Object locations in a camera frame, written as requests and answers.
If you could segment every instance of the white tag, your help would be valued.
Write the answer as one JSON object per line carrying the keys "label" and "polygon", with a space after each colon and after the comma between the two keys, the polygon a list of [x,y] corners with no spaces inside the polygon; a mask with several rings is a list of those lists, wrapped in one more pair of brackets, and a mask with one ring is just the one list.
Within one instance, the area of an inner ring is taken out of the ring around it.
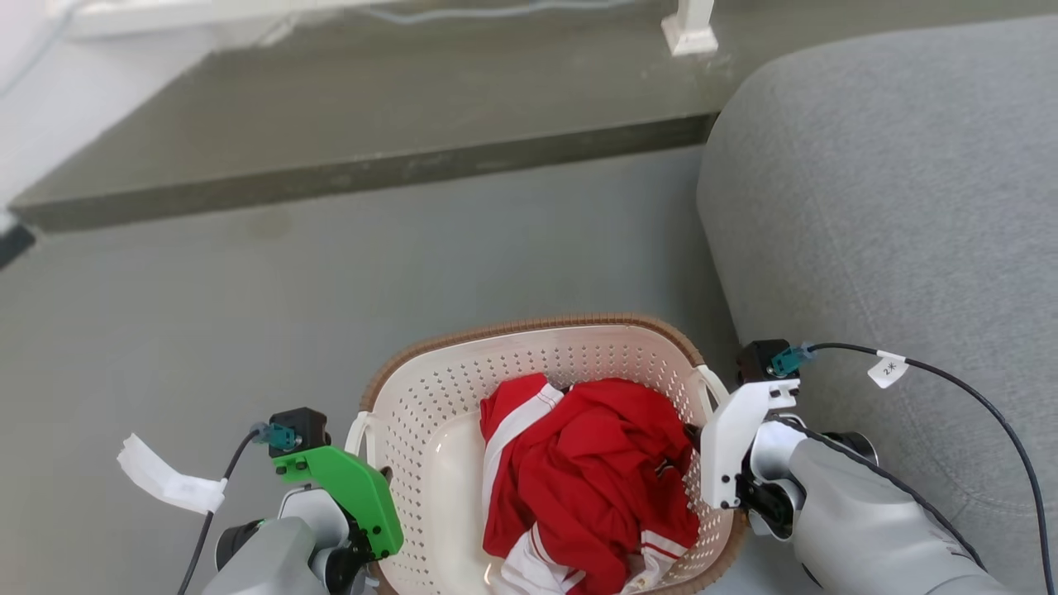
{"label": "white tag", "polygon": [[132,483],[162,502],[199,515],[216,512],[224,502],[227,480],[215,482],[178,473],[135,434],[125,440],[117,463]]}
{"label": "white tag", "polygon": [[895,354],[878,351],[878,355],[881,356],[881,361],[876,363],[867,373],[875,383],[882,389],[888,389],[893,382],[899,380],[910,366],[904,361],[902,357]]}

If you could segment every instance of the white basket handle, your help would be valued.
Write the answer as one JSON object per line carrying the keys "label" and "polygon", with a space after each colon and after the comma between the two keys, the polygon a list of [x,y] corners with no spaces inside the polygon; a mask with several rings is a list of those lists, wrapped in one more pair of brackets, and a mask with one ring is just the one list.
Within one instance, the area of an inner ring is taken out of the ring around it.
{"label": "white basket handle", "polygon": [[367,464],[376,469],[386,466],[386,425],[369,411],[357,415],[345,440],[345,451],[360,456],[360,445],[367,441]]}
{"label": "white basket handle", "polygon": [[706,413],[706,422],[713,419],[713,405],[709,400],[709,393],[716,398],[716,407],[723,405],[731,395],[727,392],[727,386],[720,381],[716,373],[709,369],[708,365],[699,365],[691,373],[690,387],[697,393],[698,400],[701,401],[701,410]]}

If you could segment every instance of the laundry basket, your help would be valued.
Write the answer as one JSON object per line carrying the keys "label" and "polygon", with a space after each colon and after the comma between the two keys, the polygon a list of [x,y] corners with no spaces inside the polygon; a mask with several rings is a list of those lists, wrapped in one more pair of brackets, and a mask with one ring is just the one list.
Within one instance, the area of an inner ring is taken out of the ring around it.
{"label": "laundry basket", "polygon": [[[682,333],[634,314],[523,321],[406,349],[367,387],[345,446],[349,452],[365,448],[368,464],[393,471],[404,545],[373,567],[380,594],[490,595],[489,577],[503,561],[481,549],[478,403],[504,380],[536,372],[555,386],[633,380],[665,394],[685,422],[697,425],[727,397]],[[698,540],[652,593],[696,593],[737,554],[745,517],[707,506],[698,477],[695,453],[683,483],[700,520]]]}

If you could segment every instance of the red and white garment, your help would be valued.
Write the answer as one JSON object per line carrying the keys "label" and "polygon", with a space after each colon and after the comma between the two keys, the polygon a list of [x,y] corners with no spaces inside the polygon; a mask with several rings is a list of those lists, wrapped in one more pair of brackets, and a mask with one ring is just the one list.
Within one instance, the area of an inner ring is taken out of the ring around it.
{"label": "red and white garment", "polygon": [[481,402],[485,551],[500,595],[650,589],[698,535],[682,474],[691,443],[672,402],[621,379],[563,394],[542,374]]}

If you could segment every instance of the brown basket rim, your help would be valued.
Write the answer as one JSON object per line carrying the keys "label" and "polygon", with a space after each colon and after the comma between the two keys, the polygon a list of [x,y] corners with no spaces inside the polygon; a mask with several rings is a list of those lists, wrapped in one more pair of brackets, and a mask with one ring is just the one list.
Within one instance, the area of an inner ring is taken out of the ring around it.
{"label": "brown basket rim", "polygon": [[[679,350],[687,356],[691,365],[697,367],[705,363],[701,359],[701,354],[698,353],[698,349],[693,343],[691,343],[687,336],[677,330],[671,324],[653,317],[635,313],[610,313],[522,320],[505,324],[494,324],[462,332],[444,335],[412,345],[411,347],[389,358],[389,361],[387,361],[385,365],[383,365],[382,368],[375,375],[370,383],[367,385],[367,390],[364,391],[363,398],[360,400],[360,410],[371,411],[375,408],[375,402],[379,398],[379,393],[382,392],[382,386],[385,385],[386,381],[389,380],[389,377],[397,372],[397,368],[416,357],[421,356],[422,354],[450,347],[452,345],[469,343],[471,341],[478,341],[481,339],[492,339],[494,337],[515,332],[545,330],[549,328],[601,325],[636,326],[653,330],[675,343],[676,346],[679,347]],[[734,518],[731,520],[731,533],[728,535],[727,542],[724,544],[724,549],[720,551],[720,555],[716,558],[712,565],[691,580],[653,590],[650,591],[650,593],[656,595],[693,595],[694,593],[697,593],[706,587],[716,582],[716,580],[719,579],[719,577],[723,576],[729,567],[731,567],[735,558],[738,557],[738,551],[742,548],[742,543],[746,537],[746,525],[747,520],[745,513],[736,511],[734,513]],[[393,585],[389,584],[389,581],[386,580],[385,574],[382,572],[382,569],[377,562],[371,563],[370,569],[371,575],[379,580],[379,588],[377,592],[380,595],[400,595],[396,590],[394,590]]]}

